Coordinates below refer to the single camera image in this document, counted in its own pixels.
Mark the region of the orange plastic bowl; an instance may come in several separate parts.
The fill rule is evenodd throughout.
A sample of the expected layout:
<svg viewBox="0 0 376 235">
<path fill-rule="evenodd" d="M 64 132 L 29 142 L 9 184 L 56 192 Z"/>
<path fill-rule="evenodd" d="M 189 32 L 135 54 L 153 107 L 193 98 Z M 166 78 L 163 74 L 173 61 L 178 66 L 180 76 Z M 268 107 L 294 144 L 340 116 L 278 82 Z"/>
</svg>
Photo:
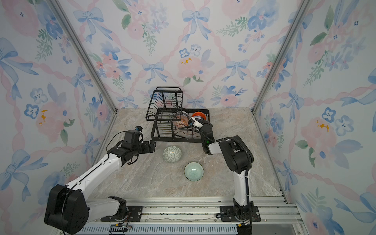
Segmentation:
<svg viewBox="0 0 376 235">
<path fill-rule="evenodd" d="M 203 120 L 207 120 L 206 115 L 203 112 L 195 112 L 192 114 L 193 118 L 201 118 Z"/>
</svg>

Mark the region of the green patterned ceramic bowl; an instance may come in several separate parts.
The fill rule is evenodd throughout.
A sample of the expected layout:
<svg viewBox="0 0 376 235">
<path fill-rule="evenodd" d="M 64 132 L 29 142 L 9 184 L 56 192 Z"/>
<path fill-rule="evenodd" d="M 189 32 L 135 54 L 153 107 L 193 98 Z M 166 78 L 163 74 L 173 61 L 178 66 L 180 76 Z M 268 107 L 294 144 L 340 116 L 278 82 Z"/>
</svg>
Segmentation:
<svg viewBox="0 0 376 235">
<path fill-rule="evenodd" d="M 163 151 L 163 160 L 168 163 L 178 162 L 182 158 L 182 151 L 177 146 L 168 146 Z"/>
</svg>

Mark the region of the red patterned ceramic bowl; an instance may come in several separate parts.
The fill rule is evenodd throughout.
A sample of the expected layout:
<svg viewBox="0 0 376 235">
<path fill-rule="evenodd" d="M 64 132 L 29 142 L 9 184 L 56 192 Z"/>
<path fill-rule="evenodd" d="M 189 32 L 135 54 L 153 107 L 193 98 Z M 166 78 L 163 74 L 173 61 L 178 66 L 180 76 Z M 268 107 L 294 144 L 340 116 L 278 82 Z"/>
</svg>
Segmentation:
<svg viewBox="0 0 376 235">
<path fill-rule="evenodd" d="M 173 122 L 173 124 L 174 124 L 175 126 L 177 126 L 178 128 L 186 127 L 186 126 L 189 125 L 188 122 L 189 122 L 190 117 L 189 117 L 189 115 L 188 115 L 186 112 L 184 112 L 184 111 L 182 111 L 182 112 L 177 112 L 177 113 L 175 114 L 175 116 L 176 116 L 178 119 L 180 119 L 179 121 L 174 121 L 174 122 Z"/>
</svg>

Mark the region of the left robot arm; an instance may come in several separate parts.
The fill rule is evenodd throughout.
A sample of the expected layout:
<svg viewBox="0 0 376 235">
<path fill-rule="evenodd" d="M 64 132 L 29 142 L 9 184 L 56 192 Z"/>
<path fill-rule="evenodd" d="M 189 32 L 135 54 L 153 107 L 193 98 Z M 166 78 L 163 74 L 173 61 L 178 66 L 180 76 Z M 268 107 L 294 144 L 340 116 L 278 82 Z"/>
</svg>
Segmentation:
<svg viewBox="0 0 376 235">
<path fill-rule="evenodd" d="M 94 190 L 112 173 L 124 165 L 131 165 L 141 154 L 155 152 L 156 143 L 145 141 L 142 127 L 123 131 L 123 139 L 112 148 L 107 148 L 104 157 L 94 166 L 65 185 L 57 184 L 50 192 L 44 223 L 63 234 L 77 234 L 88 222 L 110 217 L 119 224 L 132 214 L 126 199 L 110 196 L 107 199 L 90 201 Z"/>
</svg>

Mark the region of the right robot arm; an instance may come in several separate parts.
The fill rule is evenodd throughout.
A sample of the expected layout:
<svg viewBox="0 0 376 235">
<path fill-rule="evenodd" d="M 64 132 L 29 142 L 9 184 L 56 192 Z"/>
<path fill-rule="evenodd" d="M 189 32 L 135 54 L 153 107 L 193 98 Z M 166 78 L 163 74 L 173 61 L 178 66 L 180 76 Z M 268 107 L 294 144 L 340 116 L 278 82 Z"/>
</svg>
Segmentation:
<svg viewBox="0 0 376 235">
<path fill-rule="evenodd" d="M 204 122 L 197 127 L 201 137 L 203 151 L 207 155 L 221 154 L 227 167 L 233 173 L 235 194 L 233 198 L 233 215 L 240 222 L 238 228 L 244 228 L 246 234 L 252 234 L 252 214 L 256 212 L 250 193 L 250 170 L 254 156 L 242 138 L 238 135 L 215 140 L 212 124 Z"/>
</svg>

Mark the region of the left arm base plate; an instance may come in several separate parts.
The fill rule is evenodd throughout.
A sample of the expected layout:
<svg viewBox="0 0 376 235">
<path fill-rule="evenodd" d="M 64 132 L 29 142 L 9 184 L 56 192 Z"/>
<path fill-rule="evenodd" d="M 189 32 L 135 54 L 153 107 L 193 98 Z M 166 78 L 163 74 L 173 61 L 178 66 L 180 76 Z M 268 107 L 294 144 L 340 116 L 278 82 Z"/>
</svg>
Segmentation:
<svg viewBox="0 0 376 235">
<path fill-rule="evenodd" d="M 101 222 L 140 222 L 143 206 L 126 206 L 120 208 L 115 215 L 100 219 Z"/>
</svg>

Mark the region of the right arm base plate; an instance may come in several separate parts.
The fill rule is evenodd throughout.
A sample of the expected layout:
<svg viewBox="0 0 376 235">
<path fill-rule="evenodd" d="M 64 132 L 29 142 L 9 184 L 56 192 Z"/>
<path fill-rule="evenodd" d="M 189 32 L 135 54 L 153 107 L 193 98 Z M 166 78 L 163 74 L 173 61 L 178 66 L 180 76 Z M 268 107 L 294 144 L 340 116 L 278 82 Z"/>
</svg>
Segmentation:
<svg viewBox="0 0 376 235">
<path fill-rule="evenodd" d="M 220 212 L 216 214 L 217 219 L 221 219 L 222 222 L 243 222 L 249 221 L 260 222 L 260 212 L 257 206 L 251 207 L 249 212 L 248 207 L 242 207 L 239 209 L 236 206 L 220 206 Z"/>
</svg>

